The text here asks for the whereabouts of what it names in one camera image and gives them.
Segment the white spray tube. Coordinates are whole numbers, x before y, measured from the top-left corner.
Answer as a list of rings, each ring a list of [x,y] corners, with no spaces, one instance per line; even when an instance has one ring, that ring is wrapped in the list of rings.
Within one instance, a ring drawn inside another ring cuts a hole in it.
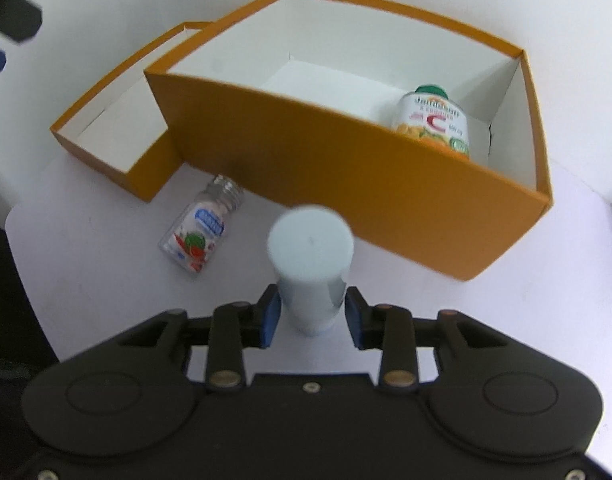
[[[315,336],[335,323],[354,252],[350,226],[330,208],[299,206],[274,222],[267,254],[282,306],[295,330]]]

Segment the clear candy bottle silver cap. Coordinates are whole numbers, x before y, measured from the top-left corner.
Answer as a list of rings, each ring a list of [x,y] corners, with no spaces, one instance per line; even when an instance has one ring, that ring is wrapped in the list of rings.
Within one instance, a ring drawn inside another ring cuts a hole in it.
[[[182,269],[198,274],[227,233],[233,212],[243,202],[240,185],[217,174],[172,222],[158,247]]]

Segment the deep orange cardboard box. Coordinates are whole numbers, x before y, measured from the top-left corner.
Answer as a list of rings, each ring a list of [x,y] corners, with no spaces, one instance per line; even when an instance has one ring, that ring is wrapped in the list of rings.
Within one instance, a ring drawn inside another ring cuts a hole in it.
[[[387,0],[254,0],[184,40],[146,79],[190,165],[339,212],[356,236],[462,281],[551,208],[522,48]],[[470,127],[461,156],[393,129],[437,84]]]

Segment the shallow orange box lid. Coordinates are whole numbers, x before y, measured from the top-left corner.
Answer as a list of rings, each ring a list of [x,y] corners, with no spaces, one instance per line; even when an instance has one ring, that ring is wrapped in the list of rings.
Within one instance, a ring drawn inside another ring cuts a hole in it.
[[[143,202],[183,164],[144,71],[206,28],[183,22],[116,66],[50,127],[62,148]]]

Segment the dark vitamin C bottle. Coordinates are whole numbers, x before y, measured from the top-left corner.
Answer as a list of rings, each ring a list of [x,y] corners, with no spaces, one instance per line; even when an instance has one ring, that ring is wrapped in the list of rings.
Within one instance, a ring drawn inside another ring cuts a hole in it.
[[[422,84],[402,96],[391,128],[411,139],[470,159],[466,114],[435,84]]]

